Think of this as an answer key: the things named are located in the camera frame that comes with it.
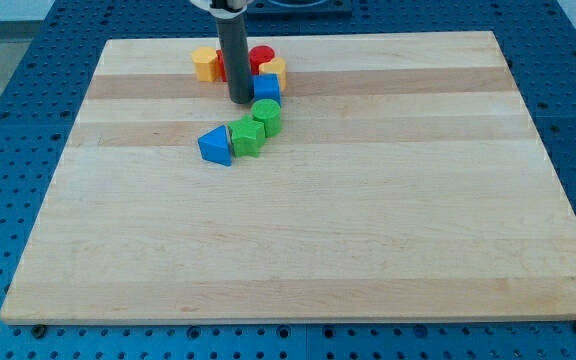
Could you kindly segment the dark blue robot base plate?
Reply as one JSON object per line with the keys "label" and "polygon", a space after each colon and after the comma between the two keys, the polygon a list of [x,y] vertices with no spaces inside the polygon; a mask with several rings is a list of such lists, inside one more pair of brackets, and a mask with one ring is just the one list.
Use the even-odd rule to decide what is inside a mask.
{"label": "dark blue robot base plate", "polygon": [[247,7],[254,15],[348,14],[352,0],[255,0]]}

